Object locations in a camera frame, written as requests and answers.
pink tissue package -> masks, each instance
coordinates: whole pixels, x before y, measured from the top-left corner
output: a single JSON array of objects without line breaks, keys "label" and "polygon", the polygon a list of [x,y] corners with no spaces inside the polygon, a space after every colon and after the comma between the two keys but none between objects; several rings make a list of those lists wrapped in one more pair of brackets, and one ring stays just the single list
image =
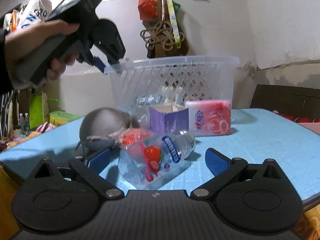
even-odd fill
[{"label": "pink tissue package", "polygon": [[194,136],[230,134],[230,101],[187,101],[185,105],[189,108],[189,131]]}]

table top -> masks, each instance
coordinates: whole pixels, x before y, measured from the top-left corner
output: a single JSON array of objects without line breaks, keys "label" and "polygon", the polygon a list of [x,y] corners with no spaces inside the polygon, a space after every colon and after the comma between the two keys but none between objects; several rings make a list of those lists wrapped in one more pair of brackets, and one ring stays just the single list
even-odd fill
[{"label": "table top", "polygon": [[[73,156],[79,140],[82,119],[60,126],[0,154],[0,162],[22,178],[45,157],[61,163]],[[232,134],[229,136],[197,137],[196,150],[189,156],[191,166],[160,188],[185,189],[188,194],[213,174],[205,164],[204,154],[214,148],[229,158],[241,157],[248,163],[275,159],[288,176],[300,197],[309,203],[320,196],[320,136],[281,116],[263,109],[232,111]],[[118,172],[117,156],[100,174],[125,193],[134,187]]]}]

red bag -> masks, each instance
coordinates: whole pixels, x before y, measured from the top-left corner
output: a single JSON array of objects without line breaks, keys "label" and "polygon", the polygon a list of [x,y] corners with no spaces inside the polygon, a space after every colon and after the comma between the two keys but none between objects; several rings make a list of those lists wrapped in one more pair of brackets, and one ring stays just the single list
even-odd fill
[{"label": "red bag", "polygon": [[157,2],[158,0],[139,0],[138,10],[140,13],[140,20],[157,20]]}]

basket rim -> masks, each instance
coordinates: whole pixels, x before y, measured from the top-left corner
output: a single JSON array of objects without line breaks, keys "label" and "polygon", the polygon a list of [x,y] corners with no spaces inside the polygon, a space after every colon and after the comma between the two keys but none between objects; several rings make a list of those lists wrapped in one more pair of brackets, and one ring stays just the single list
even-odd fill
[{"label": "basket rim", "polygon": [[174,64],[216,64],[227,63],[236,68],[240,65],[240,59],[233,56],[177,56],[177,57],[162,57],[153,59],[135,60],[131,63],[125,63],[124,70],[153,68],[163,65]]}]

brown headboard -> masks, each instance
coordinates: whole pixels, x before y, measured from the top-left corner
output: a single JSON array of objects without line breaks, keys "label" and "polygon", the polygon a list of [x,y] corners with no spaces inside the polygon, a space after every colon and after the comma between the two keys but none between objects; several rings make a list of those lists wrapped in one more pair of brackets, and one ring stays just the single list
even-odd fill
[{"label": "brown headboard", "polygon": [[320,118],[320,89],[257,85],[250,108],[276,110],[294,117]]}]

